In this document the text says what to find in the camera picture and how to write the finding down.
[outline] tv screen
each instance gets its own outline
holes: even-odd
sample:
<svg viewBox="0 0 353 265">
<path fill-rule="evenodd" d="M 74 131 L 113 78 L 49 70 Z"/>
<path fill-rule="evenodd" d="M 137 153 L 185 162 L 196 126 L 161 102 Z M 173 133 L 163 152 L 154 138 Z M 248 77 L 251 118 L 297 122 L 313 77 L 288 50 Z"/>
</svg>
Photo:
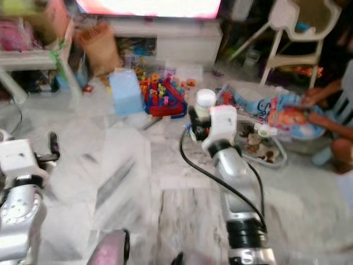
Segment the tv screen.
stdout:
<svg viewBox="0 0 353 265">
<path fill-rule="evenodd" d="M 76 0 L 82 13 L 166 18 L 216 18 L 221 0 Z"/>
</svg>

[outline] brown paper bag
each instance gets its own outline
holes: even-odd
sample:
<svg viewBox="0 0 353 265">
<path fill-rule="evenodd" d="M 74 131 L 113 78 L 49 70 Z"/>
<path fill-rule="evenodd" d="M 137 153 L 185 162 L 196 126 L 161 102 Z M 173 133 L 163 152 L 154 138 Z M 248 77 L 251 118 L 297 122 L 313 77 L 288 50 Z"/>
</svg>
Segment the brown paper bag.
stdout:
<svg viewBox="0 0 353 265">
<path fill-rule="evenodd" d="M 85 50 L 94 76 L 122 68 L 113 33 L 105 23 L 84 29 L 76 36 Z"/>
</svg>

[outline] toy basket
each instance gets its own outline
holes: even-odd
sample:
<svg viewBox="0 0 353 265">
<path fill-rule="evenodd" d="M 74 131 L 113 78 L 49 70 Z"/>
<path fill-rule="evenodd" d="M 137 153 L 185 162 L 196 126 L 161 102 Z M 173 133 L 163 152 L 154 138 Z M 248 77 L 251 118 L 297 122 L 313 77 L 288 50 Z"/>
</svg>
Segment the toy basket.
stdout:
<svg viewBox="0 0 353 265">
<path fill-rule="evenodd" d="M 260 142 L 256 145 L 249 144 L 249 134 L 258 137 Z M 238 120 L 235 144 L 240 147 L 245 158 L 266 167 L 280 168 L 287 162 L 287 153 L 283 149 L 280 142 L 274 137 L 261 138 L 254 132 L 254 123 L 250 120 Z M 267 156 L 267 153 L 272 153 L 273 155 L 275 154 L 275 157 Z"/>
</svg>

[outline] black cable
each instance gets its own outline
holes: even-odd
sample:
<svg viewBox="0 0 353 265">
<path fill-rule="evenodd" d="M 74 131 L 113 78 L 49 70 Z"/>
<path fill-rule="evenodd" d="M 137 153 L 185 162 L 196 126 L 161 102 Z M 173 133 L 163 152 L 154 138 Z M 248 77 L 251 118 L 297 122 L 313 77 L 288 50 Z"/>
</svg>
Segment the black cable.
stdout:
<svg viewBox="0 0 353 265">
<path fill-rule="evenodd" d="M 19 111 L 19 114 L 20 114 L 20 120 L 18 121 L 16 127 L 10 132 L 11 136 L 13 136 L 13 134 L 18 130 L 18 127 L 22 123 L 22 119 L 23 119 L 22 110 L 20 109 L 20 107 L 17 104 L 15 104 L 15 106 L 18 108 L 18 111 Z"/>
<path fill-rule="evenodd" d="M 239 191 L 234 189 L 232 186 L 230 186 L 229 184 L 227 184 L 223 180 L 221 180 L 221 179 L 217 178 L 216 176 L 212 175 L 210 172 L 208 172 L 208 171 L 204 170 L 203 168 L 199 167 L 198 165 L 192 163 L 186 157 L 186 155 L 184 153 L 184 150 L 183 150 L 183 141 L 184 141 L 184 137 L 185 137 L 186 132 L 187 132 L 187 129 L 184 129 L 183 134 L 181 135 L 180 141 L 179 141 L 180 154 L 181 154 L 182 158 L 185 160 L 185 162 L 188 163 L 194 169 L 200 171 L 201 173 L 203 173 L 206 176 L 208 176 L 209 178 L 211 178 L 213 181 L 217 182 L 217 184 L 223 186 L 224 188 L 228 189 L 230 192 L 234 193 L 237 197 L 241 198 L 241 200 L 243 200 L 244 202 L 246 202 L 257 213 L 257 215 L 259 216 L 259 218 L 261 220 L 261 223 L 263 225 L 264 232 L 267 233 L 267 227 L 266 227 L 264 216 L 262 215 L 262 213 L 256 208 L 256 206 L 246 196 L 244 196 L 242 193 L 240 193 Z"/>
<path fill-rule="evenodd" d="M 265 196 L 264 196 L 263 182 L 261 180 L 259 173 L 256 171 L 256 169 L 250 163 L 248 163 L 248 165 L 249 165 L 250 169 L 254 172 L 254 174 L 259 182 L 260 193 L 261 193 L 261 213 L 262 213 L 263 217 L 265 218 L 265 199 L 264 199 Z"/>
</svg>

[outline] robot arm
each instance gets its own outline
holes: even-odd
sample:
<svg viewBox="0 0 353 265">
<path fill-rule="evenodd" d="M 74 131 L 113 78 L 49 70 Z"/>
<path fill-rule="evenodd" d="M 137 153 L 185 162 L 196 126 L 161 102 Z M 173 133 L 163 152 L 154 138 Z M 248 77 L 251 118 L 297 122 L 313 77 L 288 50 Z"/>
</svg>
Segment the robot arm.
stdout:
<svg viewBox="0 0 353 265">
<path fill-rule="evenodd" d="M 42 190 L 48 171 L 60 156 L 54 133 L 50 149 L 52 154 L 38 156 L 29 140 L 0 142 L 0 170 L 6 177 L 0 208 L 0 264 L 36 263 L 40 227 L 46 216 Z"/>
<path fill-rule="evenodd" d="M 230 265 L 275 265 L 273 251 L 266 245 L 264 218 L 257 210 L 261 204 L 257 172 L 233 146 L 237 132 L 236 109 L 228 105 L 213 107 L 207 121 L 200 121 L 193 108 L 189 110 L 189 115 L 190 134 L 193 139 L 202 141 L 202 149 L 212 157 L 216 177 L 208 172 L 203 173 L 215 181 L 220 179 L 221 182 L 217 182 L 225 182 L 222 185 L 227 187 L 221 190 L 221 206 L 228 231 Z M 183 155 L 182 147 L 180 149 L 186 162 L 200 170 Z"/>
</svg>

